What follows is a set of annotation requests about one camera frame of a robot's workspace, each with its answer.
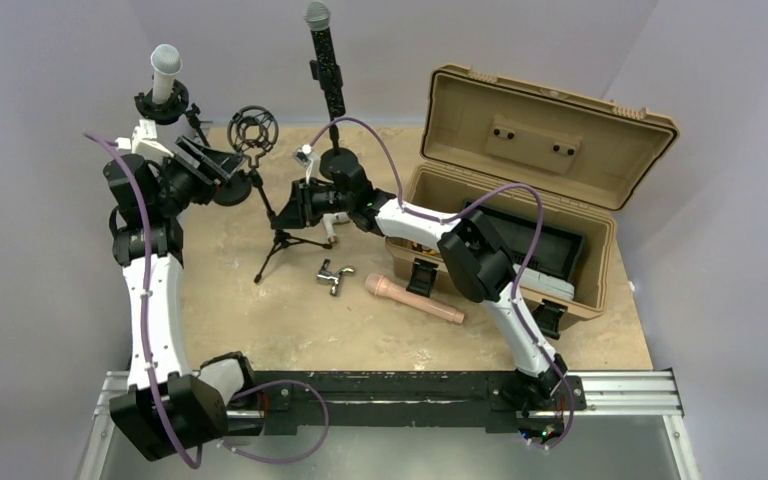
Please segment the white plastic faucet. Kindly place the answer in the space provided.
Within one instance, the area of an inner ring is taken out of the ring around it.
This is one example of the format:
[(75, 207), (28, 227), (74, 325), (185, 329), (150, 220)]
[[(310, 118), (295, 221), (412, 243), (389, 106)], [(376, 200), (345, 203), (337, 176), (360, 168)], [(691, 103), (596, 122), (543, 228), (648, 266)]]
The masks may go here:
[(322, 224), (325, 229), (326, 241), (329, 245), (333, 246), (339, 243), (335, 227), (349, 222), (350, 218), (346, 212), (326, 213), (323, 215)]

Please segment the white silver microphone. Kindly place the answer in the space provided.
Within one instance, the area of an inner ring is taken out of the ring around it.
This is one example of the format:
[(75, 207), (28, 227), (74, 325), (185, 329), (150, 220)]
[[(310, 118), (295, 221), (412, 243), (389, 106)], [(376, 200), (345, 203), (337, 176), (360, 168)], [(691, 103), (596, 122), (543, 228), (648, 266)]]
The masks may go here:
[(180, 52), (173, 45), (160, 44), (153, 50), (150, 63), (154, 71), (152, 102), (164, 104), (172, 95), (174, 82), (182, 67)]

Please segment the pink rose-gold microphone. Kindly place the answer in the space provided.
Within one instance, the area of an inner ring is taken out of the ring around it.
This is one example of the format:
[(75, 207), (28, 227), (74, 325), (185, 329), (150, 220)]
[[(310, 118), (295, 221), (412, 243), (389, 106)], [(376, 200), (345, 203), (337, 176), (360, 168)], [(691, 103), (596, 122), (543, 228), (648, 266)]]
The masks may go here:
[(462, 324), (466, 317), (464, 312), (455, 307), (409, 292), (382, 274), (369, 274), (364, 285), (366, 290), (374, 296), (389, 298), (450, 323)]

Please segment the black speckled microphone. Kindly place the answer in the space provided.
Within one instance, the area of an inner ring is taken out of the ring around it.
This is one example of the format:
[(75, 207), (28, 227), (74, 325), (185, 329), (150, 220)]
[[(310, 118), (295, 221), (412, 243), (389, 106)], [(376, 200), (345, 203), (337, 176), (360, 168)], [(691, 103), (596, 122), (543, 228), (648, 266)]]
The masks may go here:
[(331, 13), (321, 1), (311, 1), (305, 10), (304, 20), (308, 25), (316, 58), (310, 62), (312, 77), (319, 82), (331, 118), (346, 113), (342, 92), (343, 79), (336, 61), (330, 30)]

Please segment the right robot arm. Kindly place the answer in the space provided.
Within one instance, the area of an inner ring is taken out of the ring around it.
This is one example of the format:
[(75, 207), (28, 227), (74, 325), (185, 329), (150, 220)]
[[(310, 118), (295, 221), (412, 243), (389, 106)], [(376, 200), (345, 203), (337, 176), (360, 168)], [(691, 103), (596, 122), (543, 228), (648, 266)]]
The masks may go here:
[(450, 280), (466, 299), (483, 305), (509, 346), (524, 399), (544, 407), (556, 399), (567, 368), (529, 311), (519, 287), (525, 268), (491, 220), (472, 203), (446, 216), (399, 200), (376, 188), (357, 163), (332, 168), (331, 181), (292, 182), (285, 207), (272, 219), (275, 229), (312, 227), (328, 213), (346, 213), (356, 227), (401, 238), (436, 251)]

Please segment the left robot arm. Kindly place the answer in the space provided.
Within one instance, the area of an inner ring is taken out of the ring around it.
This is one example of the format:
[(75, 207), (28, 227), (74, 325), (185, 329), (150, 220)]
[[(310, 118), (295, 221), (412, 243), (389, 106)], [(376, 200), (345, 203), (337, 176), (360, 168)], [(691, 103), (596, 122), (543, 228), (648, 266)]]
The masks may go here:
[(180, 313), (180, 216), (193, 204), (213, 202), (236, 177), (242, 159), (185, 137), (176, 141), (178, 153), (155, 140), (87, 137), (111, 156), (103, 175), (116, 201), (109, 217), (112, 254), (131, 309), (126, 389), (111, 399), (110, 414), (147, 460), (178, 456), (197, 469), (204, 445), (229, 432), (228, 405), (252, 405), (258, 382), (239, 351), (197, 368), (187, 358)]

